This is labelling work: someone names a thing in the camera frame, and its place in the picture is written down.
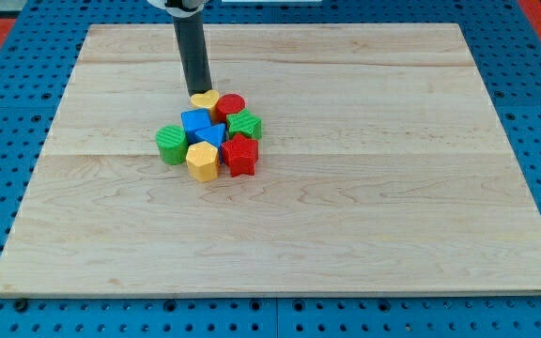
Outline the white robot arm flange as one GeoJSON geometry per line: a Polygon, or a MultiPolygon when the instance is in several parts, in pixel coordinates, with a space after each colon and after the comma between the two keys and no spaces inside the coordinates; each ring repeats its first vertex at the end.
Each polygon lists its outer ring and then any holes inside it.
{"type": "Polygon", "coordinates": [[[201,12],[209,0],[147,0],[155,8],[165,10],[172,17],[185,19],[201,12]]]}

